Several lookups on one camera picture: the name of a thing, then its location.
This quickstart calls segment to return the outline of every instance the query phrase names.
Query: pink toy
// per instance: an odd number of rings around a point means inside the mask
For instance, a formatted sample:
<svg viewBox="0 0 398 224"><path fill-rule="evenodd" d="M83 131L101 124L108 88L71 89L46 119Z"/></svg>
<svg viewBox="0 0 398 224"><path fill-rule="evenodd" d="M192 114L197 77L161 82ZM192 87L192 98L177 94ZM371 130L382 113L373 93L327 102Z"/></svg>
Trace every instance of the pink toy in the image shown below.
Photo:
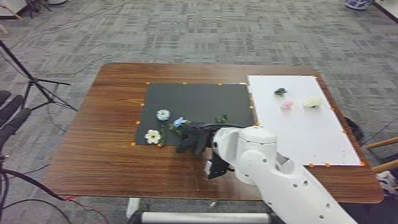
<svg viewBox="0 0 398 224"><path fill-rule="evenodd" d="M281 106L281 108L284 109L284 110L289 110L291 109L291 107L293 107L293 101L286 101L284 102L284 104L282 104L282 106Z"/></svg>

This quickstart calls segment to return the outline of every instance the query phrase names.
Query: small toy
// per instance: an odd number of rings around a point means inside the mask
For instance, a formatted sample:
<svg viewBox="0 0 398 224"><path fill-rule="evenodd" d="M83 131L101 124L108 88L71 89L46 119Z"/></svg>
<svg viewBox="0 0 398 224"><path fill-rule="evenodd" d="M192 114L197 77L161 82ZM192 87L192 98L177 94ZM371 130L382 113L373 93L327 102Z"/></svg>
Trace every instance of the small toy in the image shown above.
<svg viewBox="0 0 398 224"><path fill-rule="evenodd" d="M284 93L288 93L284 88L279 88L277 91L273 92L277 96L284 96Z"/></svg>

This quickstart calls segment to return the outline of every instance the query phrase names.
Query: table leg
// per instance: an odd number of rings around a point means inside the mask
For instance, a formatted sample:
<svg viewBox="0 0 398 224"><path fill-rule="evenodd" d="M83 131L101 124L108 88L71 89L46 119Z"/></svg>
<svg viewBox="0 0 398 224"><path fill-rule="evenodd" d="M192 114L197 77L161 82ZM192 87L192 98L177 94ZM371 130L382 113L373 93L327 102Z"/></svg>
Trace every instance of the table leg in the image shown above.
<svg viewBox="0 0 398 224"><path fill-rule="evenodd" d="M5 34L9 34L9 31L5 30L5 27L2 24L0 24L0 30L3 31Z"/></svg>
<svg viewBox="0 0 398 224"><path fill-rule="evenodd" d="M129 198L129 200L128 200L128 211L126 211L128 219L129 219L135 211L138 211L138 208L140 208L140 198Z"/></svg>

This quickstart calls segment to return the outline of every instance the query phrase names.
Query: black mat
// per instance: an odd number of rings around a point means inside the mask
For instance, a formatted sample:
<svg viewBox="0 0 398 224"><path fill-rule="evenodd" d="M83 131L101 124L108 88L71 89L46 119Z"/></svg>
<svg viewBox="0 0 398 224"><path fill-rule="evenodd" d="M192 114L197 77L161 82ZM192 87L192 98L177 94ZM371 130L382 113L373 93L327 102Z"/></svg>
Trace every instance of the black mat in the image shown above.
<svg viewBox="0 0 398 224"><path fill-rule="evenodd" d="M135 134L135 142L145 145L145 132L160 130L161 122L156 119L156 111L170 111L167 123L183 117L193 122L215 123L215 117L227 115L227 122L241 126L252 126L250 99L245 85L217 84L151 84L145 91L145 106L140 115L140 125ZM179 137L167 133L167 145L179 144Z"/></svg>

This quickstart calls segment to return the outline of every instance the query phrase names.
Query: tripod leg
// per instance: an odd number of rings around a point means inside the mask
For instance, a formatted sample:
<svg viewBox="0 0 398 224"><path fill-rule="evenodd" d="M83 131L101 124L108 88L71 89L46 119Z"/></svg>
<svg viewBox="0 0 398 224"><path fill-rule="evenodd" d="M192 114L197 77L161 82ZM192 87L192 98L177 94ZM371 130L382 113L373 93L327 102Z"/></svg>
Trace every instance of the tripod leg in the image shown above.
<svg viewBox="0 0 398 224"><path fill-rule="evenodd" d="M71 83L67 83L67 82L57 82L57 81L51 81L51 80L46 80L46 79L37 79L41 82L50 82L50 83L53 83L53 84L58 84L58 85L66 85L66 86L69 86L71 85Z"/></svg>
<svg viewBox="0 0 398 224"><path fill-rule="evenodd" d="M39 106L35 106L30 110L34 111L34 110L37 110L41 107L44 107L50 103L53 103L53 102L46 102L46 103L42 103Z"/></svg>
<svg viewBox="0 0 398 224"><path fill-rule="evenodd" d="M51 12L51 9L48 8L46 4L39 0L39 4L44 6L46 10Z"/></svg>
<svg viewBox="0 0 398 224"><path fill-rule="evenodd" d="M26 99L28 99L30 88L32 88L32 82L28 82L28 86L26 86L26 90L25 90L25 94L23 94L21 109L23 109L25 106L26 106Z"/></svg>
<svg viewBox="0 0 398 224"><path fill-rule="evenodd" d="M78 111L78 109L71 106L71 104L66 102L66 100L55 95L55 93L46 89L46 87L39 84L37 84L37 86L41 86L42 90L46 90L48 94L53 96L51 100L57 99L62 102L62 104L69 107L69 109Z"/></svg>

